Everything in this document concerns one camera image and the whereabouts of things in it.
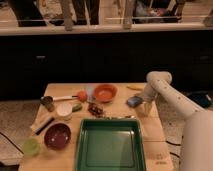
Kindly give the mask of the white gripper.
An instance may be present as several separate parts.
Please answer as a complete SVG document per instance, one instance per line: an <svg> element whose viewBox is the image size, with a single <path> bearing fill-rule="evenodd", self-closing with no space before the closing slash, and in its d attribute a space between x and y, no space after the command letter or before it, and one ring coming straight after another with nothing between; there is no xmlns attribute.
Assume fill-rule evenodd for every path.
<svg viewBox="0 0 213 171"><path fill-rule="evenodd" d="M155 89L150 84L146 84L144 89L141 92L141 97L145 101L143 103L145 116L148 116L150 114L150 111L152 109L151 102L155 100L156 96L157 96L157 92L155 91Z"/></svg>

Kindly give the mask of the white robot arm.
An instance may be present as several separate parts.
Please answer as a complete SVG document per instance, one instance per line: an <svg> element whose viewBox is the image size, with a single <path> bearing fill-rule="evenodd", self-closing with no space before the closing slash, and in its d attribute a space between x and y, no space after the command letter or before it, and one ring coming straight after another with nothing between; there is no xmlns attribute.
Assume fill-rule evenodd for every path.
<svg viewBox="0 0 213 171"><path fill-rule="evenodd" d="M185 119L179 171L213 171L213 111L187 98L171 82L167 71L149 72L142 99L151 103L160 94Z"/></svg>

